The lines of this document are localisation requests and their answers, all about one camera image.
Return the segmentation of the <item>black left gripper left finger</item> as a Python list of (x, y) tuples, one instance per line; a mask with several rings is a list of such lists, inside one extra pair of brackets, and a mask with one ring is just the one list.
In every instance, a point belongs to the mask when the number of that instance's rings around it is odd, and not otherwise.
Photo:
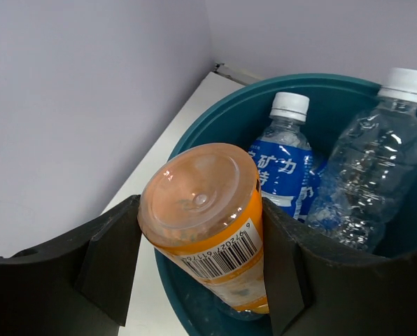
[(126, 324), (139, 196), (9, 258), (0, 257), (0, 335), (117, 335)]

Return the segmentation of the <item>blue label clear bottle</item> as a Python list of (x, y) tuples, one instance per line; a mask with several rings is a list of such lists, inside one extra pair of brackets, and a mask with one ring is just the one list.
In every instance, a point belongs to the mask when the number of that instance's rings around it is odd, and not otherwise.
[[(300, 127), (306, 121), (309, 98), (289, 92), (276, 93), (271, 124), (248, 149), (255, 163), (251, 191), (241, 187), (237, 202), (228, 210), (230, 221), (238, 221), (242, 240), (262, 239), (262, 198), (266, 197), (293, 218), (298, 218), (309, 182), (313, 153)], [(259, 252), (238, 277), (227, 285), (227, 297), (216, 300), (224, 314), (253, 321), (268, 313), (263, 276), (263, 252)]]

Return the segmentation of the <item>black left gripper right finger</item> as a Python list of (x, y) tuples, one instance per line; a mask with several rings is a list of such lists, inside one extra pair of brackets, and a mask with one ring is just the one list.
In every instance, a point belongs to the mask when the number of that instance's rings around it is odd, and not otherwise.
[(417, 250), (358, 251), (262, 204), (274, 335), (417, 335)]

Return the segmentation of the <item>large clear plastic bottle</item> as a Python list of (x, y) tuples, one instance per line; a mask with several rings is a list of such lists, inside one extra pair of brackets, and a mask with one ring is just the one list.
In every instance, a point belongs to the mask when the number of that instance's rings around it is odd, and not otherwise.
[(334, 145), (306, 224), (371, 253), (417, 177), (417, 70), (393, 68), (378, 104)]

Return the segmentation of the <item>short orange bottle barcode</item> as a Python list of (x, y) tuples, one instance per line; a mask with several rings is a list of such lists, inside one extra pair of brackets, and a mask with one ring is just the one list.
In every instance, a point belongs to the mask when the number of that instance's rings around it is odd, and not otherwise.
[(225, 304), (269, 311), (261, 186), (245, 150), (208, 143), (168, 161), (141, 194), (138, 223), (159, 252)]

